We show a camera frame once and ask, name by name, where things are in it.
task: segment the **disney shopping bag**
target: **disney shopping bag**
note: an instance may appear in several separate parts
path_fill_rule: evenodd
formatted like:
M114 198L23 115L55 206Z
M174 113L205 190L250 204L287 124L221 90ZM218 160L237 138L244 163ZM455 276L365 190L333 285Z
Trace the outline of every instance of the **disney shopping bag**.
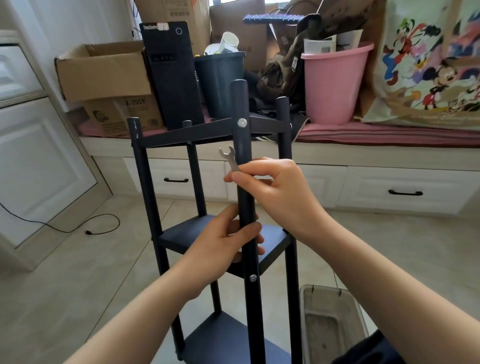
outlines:
M480 130L480 2L379 0L362 122Z

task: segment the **tile floor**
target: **tile floor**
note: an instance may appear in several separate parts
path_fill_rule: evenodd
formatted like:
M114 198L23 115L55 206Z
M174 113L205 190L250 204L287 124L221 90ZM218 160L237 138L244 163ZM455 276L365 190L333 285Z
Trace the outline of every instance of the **tile floor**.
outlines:
M194 201L158 199L162 225L171 227L196 215ZM227 204L209 202L209 214ZM157 276L155 254L140 197L116 196L96 212L113 212L121 226L106 235L77 231L32 273L0 276L0 358L10 363L62 363ZM480 319L480 227L453 218L420 218L330 211L331 215L423 283ZM258 210L260 221L273 221ZM90 230L114 221L93 220ZM169 253L174 264L179 256ZM298 246L303 284L335 286L331 268ZM243 282L219 281L224 311L246 323ZM265 336L289 351L285 261L280 257L262 275ZM212 312L209 289L188 303L180 317L187 336ZM369 332L374 323L365 316ZM171 335L155 364L178 363Z

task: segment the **black pole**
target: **black pole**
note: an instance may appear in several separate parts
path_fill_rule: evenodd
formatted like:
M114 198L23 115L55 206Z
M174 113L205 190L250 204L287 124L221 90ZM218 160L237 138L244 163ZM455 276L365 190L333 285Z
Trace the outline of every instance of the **black pole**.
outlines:
M183 128L192 126L191 120L185 120L182 123ZM198 216L205 216L207 214L207 206L205 203L204 188L202 186L202 177L200 175L200 165L198 164L197 147L195 144L187 144L188 162L190 163L190 172L192 173L193 191L195 193L195 201L197 203ZM222 312L222 305L220 303L220 290L218 289L218 282L215 281L210 284L212 291L212 300L214 311L217 314Z
M252 160L247 81L232 81L230 87L233 105L232 129L235 159L238 164L244 164ZM242 228L255 222L255 203L251 194L240 187L237 188L237 191L240 227ZM258 251L255 239L242 247L242 263L250 362L251 364L265 364L264 321L260 293Z
M142 138L142 127L139 118L128 118L128 127L130 129L130 138L132 140L133 155L138 169L138 177L142 187L142 195L144 197L145 208L147 212L148 224L152 234L153 247L155 249L156 262L160 275L170 269L168 263L167 250L159 244L160 235L163 234L158 206L156 204L155 190L153 187L152 174L150 165L148 164L147 150L138 144L138 140ZM175 343L175 351L178 360L181 360L181 352L185 347L183 332L181 329L180 317L177 316L172 323L173 342Z
M280 159L292 159L292 132L290 124L290 101L288 97L275 100L276 118L286 124L283 133L278 133L278 156ZM285 249L287 271L288 319L290 325L290 347L292 364L301 364L301 326L300 326L300 290L297 262L297 240L289 234L290 244Z

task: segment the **screw head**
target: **screw head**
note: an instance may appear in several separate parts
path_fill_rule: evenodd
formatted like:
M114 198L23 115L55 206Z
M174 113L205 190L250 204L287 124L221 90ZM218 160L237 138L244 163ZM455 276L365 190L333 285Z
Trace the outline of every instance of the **screw head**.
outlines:
M248 122L244 118L241 118L238 120L237 124L240 128L244 128L248 125Z

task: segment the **silver wrench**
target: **silver wrench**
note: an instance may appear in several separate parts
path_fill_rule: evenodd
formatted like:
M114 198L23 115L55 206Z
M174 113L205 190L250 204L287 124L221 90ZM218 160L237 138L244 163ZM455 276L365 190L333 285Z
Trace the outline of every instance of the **silver wrench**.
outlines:
M220 156L222 158L225 158L230 165L230 168L235 171L239 171L239 166L235 161L235 149L233 149L232 146L228 146L230 148L230 153L224 153L222 148L218 149L218 152L220 153Z

